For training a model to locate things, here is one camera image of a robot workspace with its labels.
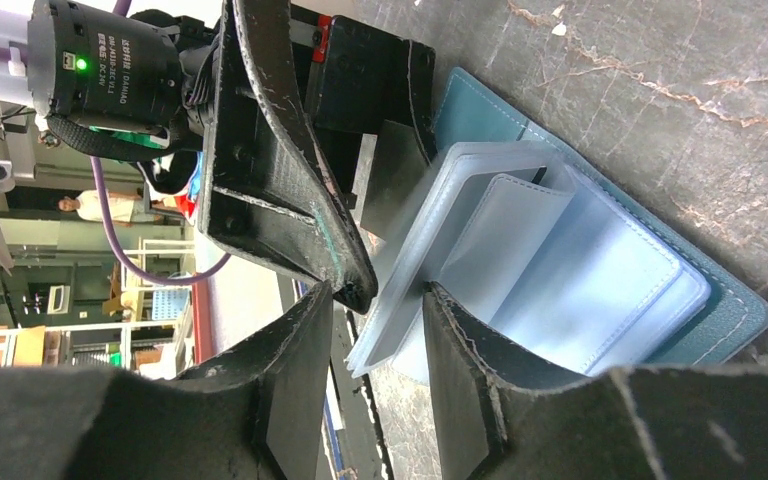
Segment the teal card holder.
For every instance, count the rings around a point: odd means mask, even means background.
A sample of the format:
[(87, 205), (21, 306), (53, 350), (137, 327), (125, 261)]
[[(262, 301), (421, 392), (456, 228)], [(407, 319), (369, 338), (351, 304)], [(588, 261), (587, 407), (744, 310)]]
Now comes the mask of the teal card holder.
[(461, 68), (434, 123), (438, 156), (386, 213), (380, 294), (347, 358), (429, 380), (421, 296), (440, 283), (539, 359), (713, 365), (768, 328), (768, 304), (578, 152)]

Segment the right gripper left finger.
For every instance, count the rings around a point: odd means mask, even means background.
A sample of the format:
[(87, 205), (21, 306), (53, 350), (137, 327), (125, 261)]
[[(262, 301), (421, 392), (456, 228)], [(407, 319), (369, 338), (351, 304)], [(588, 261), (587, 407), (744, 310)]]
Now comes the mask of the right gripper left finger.
[(0, 368), (0, 479), (312, 479), (332, 320), (324, 282), (172, 380)]

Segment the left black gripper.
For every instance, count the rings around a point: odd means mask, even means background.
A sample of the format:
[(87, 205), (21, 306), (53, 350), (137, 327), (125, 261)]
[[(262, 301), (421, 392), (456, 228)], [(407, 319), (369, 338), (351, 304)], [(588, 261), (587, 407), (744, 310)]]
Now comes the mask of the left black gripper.
[(363, 136), (387, 122), (434, 158), (434, 67), (433, 48), (343, 15), (294, 6), (290, 39), (288, 2), (225, 2), (200, 231), (367, 312), (378, 282), (344, 197)]

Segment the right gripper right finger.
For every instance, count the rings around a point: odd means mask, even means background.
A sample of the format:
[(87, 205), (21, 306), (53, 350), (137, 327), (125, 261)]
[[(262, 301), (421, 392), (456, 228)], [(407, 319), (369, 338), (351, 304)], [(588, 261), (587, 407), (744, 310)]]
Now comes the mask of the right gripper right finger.
[(768, 366), (615, 367), (587, 377), (422, 300), (446, 479), (768, 479)]

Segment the black credit card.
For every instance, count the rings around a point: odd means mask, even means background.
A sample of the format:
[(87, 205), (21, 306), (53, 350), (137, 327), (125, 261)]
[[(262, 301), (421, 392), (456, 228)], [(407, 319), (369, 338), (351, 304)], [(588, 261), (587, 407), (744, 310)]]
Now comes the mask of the black credit card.
[(412, 127), (385, 120), (375, 141), (360, 225), (386, 238), (403, 204), (428, 168)]

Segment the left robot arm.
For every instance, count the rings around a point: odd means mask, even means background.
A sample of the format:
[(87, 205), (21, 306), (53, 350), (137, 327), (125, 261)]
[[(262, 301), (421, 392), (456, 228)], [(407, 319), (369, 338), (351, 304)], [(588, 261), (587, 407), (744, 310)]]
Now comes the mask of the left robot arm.
[(78, 1), (0, 11), (0, 100), (157, 192), (200, 181), (225, 252), (368, 311), (378, 282), (351, 217), (362, 139), (408, 127), (430, 161), (434, 50), (289, 1), (226, 1), (215, 25)]

